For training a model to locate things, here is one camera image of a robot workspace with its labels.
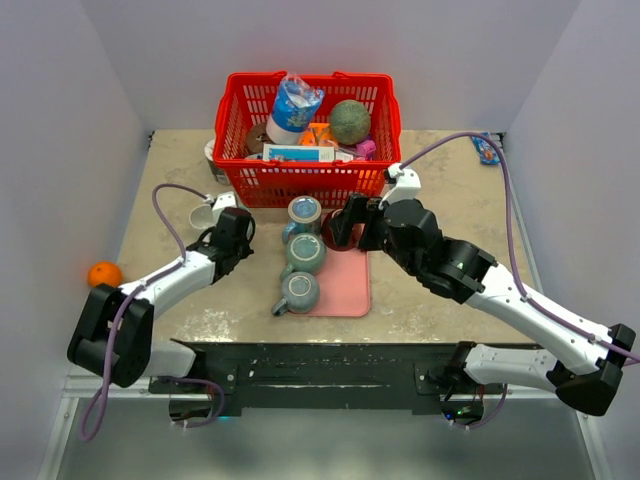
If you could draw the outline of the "dark red mug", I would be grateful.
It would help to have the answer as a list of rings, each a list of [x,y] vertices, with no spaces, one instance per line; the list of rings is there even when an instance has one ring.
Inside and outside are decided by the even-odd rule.
[[[340,246],[335,243],[335,238],[330,227],[330,222],[334,217],[339,216],[341,213],[342,213],[341,209],[336,209],[329,212],[325,216],[321,226],[321,236],[325,246],[328,249],[337,251],[337,252],[349,251],[356,248],[360,241],[360,237],[362,235],[362,225],[355,224],[352,228],[350,238],[346,245]]]

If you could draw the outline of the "white speckled mug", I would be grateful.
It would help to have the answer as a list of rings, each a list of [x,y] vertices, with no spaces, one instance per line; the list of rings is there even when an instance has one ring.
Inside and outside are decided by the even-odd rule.
[[[202,204],[195,207],[189,215],[191,227],[198,231],[206,230],[214,224],[213,209],[210,204]]]

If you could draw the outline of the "grey blue mug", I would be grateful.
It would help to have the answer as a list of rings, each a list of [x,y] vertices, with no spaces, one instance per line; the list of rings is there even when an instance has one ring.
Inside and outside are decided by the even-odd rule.
[[[315,308],[319,298],[320,287],[316,278],[306,272],[294,272],[282,281],[281,298],[272,306],[271,314],[306,314]]]

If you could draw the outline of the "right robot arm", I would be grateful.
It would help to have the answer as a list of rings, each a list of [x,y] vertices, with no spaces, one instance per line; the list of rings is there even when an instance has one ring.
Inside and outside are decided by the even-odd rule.
[[[449,362],[431,373],[432,382],[450,393],[517,385],[553,393],[587,415],[609,409],[636,337],[629,327],[588,321],[518,284],[486,251],[445,236],[435,214],[417,199],[389,204],[353,194],[328,215],[323,229],[334,246],[382,251],[432,294],[489,314],[537,344],[460,342]]]

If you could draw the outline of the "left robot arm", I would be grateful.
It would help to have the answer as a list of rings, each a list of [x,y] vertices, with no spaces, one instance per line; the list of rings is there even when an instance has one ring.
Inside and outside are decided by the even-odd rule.
[[[171,377],[185,392],[200,390],[207,368],[195,351],[153,340],[154,321],[187,296],[228,275],[253,253],[255,221],[243,208],[226,207],[217,223],[164,268],[118,287],[101,284],[88,294],[67,348],[67,359],[108,384]]]

